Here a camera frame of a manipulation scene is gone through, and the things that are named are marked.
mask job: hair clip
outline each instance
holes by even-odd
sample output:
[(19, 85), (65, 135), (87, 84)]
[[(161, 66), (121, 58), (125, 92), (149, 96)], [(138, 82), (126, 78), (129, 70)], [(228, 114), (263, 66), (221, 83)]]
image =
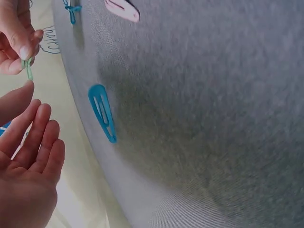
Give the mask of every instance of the hair clip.
[(6, 131), (6, 129), (9, 127), (11, 121), (0, 127), (0, 136)]
[(116, 143), (116, 132), (105, 87), (103, 85), (92, 86), (88, 92), (88, 96), (95, 116), (105, 135), (111, 143)]
[(69, 2), (67, 0), (63, 0), (63, 3), (65, 5), (65, 9), (69, 11), (71, 23), (74, 25), (76, 23), (75, 12), (79, 12), (82, 6), (71, 6), (71, 0), (69, 0)]
[(29, 60), (21, 60), (21, 66), (22, 69), (26, 69), (27, 71), (27, 75), (28, 75), (28, 79), (33, 81), (33, 73), (32, 70), (30, 68), (30, 63), (33, 60), (33, 58), (31, 57)]
[(139, 21), (139, 12), (137, 9), (125, 0), (104, 0), (106, 8), (113, 14), (130, 20)]

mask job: blue object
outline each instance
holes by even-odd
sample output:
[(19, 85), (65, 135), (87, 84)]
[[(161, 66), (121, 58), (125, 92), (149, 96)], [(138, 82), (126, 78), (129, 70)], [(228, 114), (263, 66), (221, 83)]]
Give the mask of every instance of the blue object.
[(76, 23), (75, 12), (79, 12), (82, 6), (69, 6), (67, 0), (63, 0), (66, 10), (70, 13), (71, 23), (74, 25)]
[(93, 111), (105, 135), (108, 137), (111, 143), (116, 143), (117, 142), (116, 132), (114, 128), (109, 99), (106, 94), (105, 87), (103, 85), (92, 86), (89, 90), (88, 96)]
[[(5, 128), (5, 130), (6, 130), (9, 127), (10, 123), (11, 123), (11, 121), (9, 121), (8, 123), (6, 123), (2, 127)], [(0, 129), (0, 136), (5, 132), (5, 130)]]

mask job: green hair clip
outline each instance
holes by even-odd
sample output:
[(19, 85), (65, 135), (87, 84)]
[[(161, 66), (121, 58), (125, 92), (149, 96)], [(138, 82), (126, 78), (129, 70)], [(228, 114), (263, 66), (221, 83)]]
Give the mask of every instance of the green hair clip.
[(33, 73), (30, 69), (30, 63), (33, 58), (30, 58), (29, 60), (21, 60), (22, 69), (26, 69), (28, 74), (28, 79), (33, 81)]

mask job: gray jersey fabric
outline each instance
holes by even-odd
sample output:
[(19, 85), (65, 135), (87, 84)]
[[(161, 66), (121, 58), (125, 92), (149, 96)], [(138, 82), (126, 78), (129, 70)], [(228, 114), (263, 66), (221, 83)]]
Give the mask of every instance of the gray jersey fabric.
[[(134, 228), (304, 227), (304, 1), (53, 1), (71, 90)], [(108, 93), (117, 144), (88, 90)]]

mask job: white fabric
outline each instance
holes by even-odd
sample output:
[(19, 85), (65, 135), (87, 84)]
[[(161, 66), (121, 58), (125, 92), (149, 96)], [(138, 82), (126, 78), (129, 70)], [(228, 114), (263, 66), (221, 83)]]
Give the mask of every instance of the white fabric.
[[(51, 2), (33, 0), (31, 14), (34, 28), (45, 31), (32, 67), (34, 97), (52, 106), (51, 118), (59, 122), (60, 138), (66, 144), (65, 165), (57, 186), (58, 204), (48, 228), (129, 228), (80, 122), (59, 54)], [(0, 96), (21, 87), (26, 80), (25, 71), (18, 76), (0, 75)]]

